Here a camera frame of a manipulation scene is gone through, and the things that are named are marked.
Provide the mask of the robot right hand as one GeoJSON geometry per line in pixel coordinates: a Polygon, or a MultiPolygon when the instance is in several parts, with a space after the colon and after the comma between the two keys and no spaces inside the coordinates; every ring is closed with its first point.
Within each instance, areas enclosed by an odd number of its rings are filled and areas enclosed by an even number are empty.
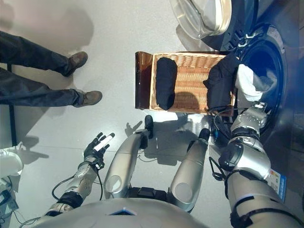
{"type": "Polygon", "coordinates": [[[262,92],[257,91],[253,84],[254,72],[244,64],[238,65],[235,87],[240,90],[247,101],[259,101],[262,97],[262,92]]]}

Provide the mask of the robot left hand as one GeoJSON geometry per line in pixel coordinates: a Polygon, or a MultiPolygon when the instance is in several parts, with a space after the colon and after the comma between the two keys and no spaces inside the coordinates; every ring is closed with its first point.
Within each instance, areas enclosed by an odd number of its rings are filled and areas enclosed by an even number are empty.
{"type": "Polygon", "coordinates": [[[115,137],[114,133],[105,135],[100,132],[86,147],[83,152],[84,161],[91,162],[98,169],[104,167],[104,153],[110,147],[110,141],[115,137]]]}

